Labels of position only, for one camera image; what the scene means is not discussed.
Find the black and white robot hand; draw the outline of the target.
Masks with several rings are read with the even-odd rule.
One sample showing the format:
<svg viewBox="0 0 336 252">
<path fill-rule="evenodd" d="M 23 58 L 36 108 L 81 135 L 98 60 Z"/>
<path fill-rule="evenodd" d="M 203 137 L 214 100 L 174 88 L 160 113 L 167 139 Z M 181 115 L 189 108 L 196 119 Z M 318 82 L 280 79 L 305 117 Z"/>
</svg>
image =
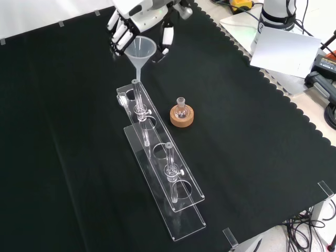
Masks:
<svg viewBox="0 0 336 252">
<path fill-rule="evenodd" d="M 136 36 L 161 25 L 154 62 L 161 61 L 170 51 L 174 37 L 171 14 L 177 12 L 184 20 L 193 14 L 188 1 L 113 1 L 112 5 L 115 10 L 107 23 L 112 52 L 117 56 L 123 55 Z"/>
</svg>

